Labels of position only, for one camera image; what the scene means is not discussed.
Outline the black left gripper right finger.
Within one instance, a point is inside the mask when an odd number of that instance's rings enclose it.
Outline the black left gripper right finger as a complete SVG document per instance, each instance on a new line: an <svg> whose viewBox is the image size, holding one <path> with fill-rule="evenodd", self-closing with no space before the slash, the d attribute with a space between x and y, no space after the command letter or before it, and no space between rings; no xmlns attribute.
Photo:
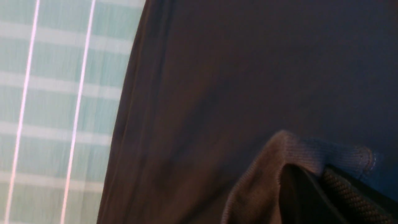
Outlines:
<svg viewBox="0 0 398 224"><path fill-rule="evenodd" d="M321 187L350 224L397 223L396 201L337 168L324 169Z"/></svg>

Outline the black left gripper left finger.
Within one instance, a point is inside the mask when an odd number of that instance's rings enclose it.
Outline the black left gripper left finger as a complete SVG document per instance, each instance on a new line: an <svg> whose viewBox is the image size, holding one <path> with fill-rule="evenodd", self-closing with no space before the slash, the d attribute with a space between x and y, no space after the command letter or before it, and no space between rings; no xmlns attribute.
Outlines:
<svg viewBox="0 0 398 224"><path fill-rule="evenodd" d="M312 174L293 165L280 177L280 215L283 224L341 224Z"/></svg>

